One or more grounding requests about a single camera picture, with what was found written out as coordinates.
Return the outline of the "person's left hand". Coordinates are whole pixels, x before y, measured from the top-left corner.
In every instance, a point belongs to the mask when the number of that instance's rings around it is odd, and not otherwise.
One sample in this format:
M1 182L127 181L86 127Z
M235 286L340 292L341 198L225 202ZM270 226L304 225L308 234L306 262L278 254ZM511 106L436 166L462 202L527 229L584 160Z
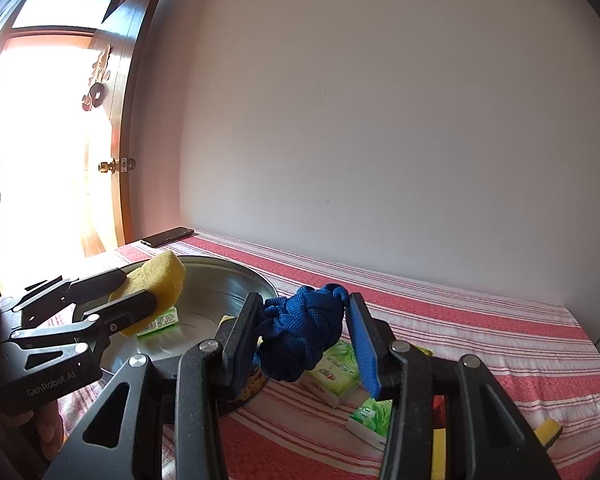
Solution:
M46 460L53 460L64 445L64 422L58 402L52 401L33 412L33 421Z

